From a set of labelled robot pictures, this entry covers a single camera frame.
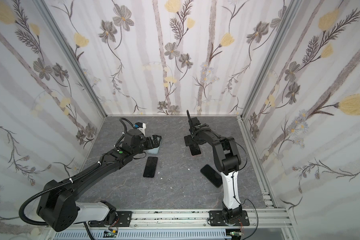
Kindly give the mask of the aluminium mounting rail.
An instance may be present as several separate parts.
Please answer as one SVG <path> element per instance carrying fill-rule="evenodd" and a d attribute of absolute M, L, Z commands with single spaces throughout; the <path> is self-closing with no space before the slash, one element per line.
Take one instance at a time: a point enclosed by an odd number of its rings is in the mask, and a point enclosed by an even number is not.
<path fill-rule="evenodd" d="M 64 216 L 53 226 L 56 232 L 66 230 L 73 224 L 88 222 L 91 227 L 113 226 L 118 220 L 118 211 L 131 211 L 132 220 L 128 228 L 200 228 L 209 224 L 209 211 L 216 210 L 115 210 L 103 214 L 99 208 L 81 208 L 76 218 Z M 250 225 L 247 228 L 292 228 L 292 220 L 284 209 L 246 209 Z"/>

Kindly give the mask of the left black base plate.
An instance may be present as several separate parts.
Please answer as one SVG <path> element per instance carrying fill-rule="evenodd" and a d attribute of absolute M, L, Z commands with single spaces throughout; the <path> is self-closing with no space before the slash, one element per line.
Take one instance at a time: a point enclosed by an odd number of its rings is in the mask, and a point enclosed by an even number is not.
<path fill-rule="evenodd" d="M 128 228 L 130 226 L 131 220 L 132 220 L 132 214 L 133 212 L 131 211 L 118 211 L 118 220 L 117 223 L 115 224 L 115 227 L 125 227 Z"/>

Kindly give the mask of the black phone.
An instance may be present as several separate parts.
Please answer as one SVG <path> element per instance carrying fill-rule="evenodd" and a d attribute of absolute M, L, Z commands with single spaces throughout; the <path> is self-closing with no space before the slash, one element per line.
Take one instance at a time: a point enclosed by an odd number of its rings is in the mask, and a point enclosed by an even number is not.
<path fill-rule="evenodd" d="M 158 163 L 158 157 L 148 157 L 146 166 L 144 169 L 144 178 L 153 178 L 155 176 L 156 168 Z"/>
<path fill-rule="evenodd" d="M 201 174 L 206 177 L 216 188 L 223 184 L 222 177 L 219 172 L 214 170 L 210 165 L 205 165 L 200 170 Z"/>

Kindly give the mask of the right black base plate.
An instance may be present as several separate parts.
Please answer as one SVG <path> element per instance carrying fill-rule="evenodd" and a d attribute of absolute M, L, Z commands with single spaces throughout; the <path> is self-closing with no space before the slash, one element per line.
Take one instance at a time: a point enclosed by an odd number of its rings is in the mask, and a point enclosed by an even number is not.
<path fill-rule="evenodd" d="M 229 215 L 222 210 L 209 211 L 209 224 L 212 227 L 248 227 L 250 220 L 246 211 Z"/>

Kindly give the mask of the light blue phone case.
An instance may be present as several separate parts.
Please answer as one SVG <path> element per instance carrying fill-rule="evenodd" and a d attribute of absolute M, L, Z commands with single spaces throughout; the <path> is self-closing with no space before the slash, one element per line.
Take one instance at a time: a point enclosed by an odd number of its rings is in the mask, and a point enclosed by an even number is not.
<path fill-rule="evenodd" d="M 147 150 L 147 153 L 156 155 L 156 154 L 158 154 L 159 149 L 160 149 L 160 148 L 156 148 L 156 149 L 152 149 L 152 150 Z"/>

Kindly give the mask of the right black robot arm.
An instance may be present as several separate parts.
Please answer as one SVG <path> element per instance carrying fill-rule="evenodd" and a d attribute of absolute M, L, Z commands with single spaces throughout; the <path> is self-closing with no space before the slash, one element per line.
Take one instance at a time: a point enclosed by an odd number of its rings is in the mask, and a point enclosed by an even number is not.
<path fill-rule="evenodd" d="M 210 215 L 212 226 L 228 225 L 233 226 L 237 222 L 248 226 L 245 222 L 243 203 L 240 202 L 238 173 L 244 167 L 240 167 L 242 160 L 238 144 L 232 137 L 224 137 L 214 132 L 209 125 L 201 124 L 198 118 L 191 117 L 187 111 L 190 134 L 185 136 L 185 145 L 189 147 L 191 155 L 201 154 L 200 145 L 209 144 L 212 147 L 215 169 L 205 165 L 201 173 L 215 185 L 223 187 L 223 209 L 220 217 Z"/>

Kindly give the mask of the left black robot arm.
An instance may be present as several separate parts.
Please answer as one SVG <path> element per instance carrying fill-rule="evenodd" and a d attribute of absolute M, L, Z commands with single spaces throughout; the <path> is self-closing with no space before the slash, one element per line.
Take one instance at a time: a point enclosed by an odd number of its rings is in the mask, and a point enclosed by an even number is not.
<path fill-rule="evenodd" d="M 61 232 L 73 224 L 101 222 L 115 214 L 115 207 L 106 201 L 85 204 L 78 199 L 100 180 L 125 167 L 136 155 L 159 148 L 162 140 L 159 135 L 147 137 L 144 123 L 132 124 L 126 118 L 119 121 L 124 131 L 114 147 L 87 169 L 60 182 L 50 181 L 41 192 L 27 199 L 19 209 L 23 222 L 50 226 Z"/>

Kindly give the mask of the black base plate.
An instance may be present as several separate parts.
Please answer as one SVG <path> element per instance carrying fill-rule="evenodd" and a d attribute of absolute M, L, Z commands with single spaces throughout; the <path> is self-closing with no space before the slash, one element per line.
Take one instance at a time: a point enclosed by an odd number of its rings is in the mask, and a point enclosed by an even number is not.
<path fill-rule="evenodd" d="M 130 226 L 131 220 L 132 220 L 132 214 L 133 212 L 131 211 L 118 211 L 118 220 L 117 223 L 115 224 L 115 227 L 125 227 L 128 228 Z"/>
<path fill-rule="evenodd" d="M 209 224 L 212 227 L 248 227 L 250 220 L 246 211 L 229 215 L 222 210 L 209 211 Z"/>

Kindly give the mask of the phone in pink case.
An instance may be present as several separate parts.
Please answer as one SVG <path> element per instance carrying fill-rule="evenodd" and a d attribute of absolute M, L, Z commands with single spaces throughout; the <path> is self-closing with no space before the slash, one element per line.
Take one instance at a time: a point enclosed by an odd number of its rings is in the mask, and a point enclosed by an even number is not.
<path fill-rule="evenodd" d="M 192 156 L 198 156 L 202 154 L 201 149 L 197 144 L 190 145 L 189 149 Z"/>

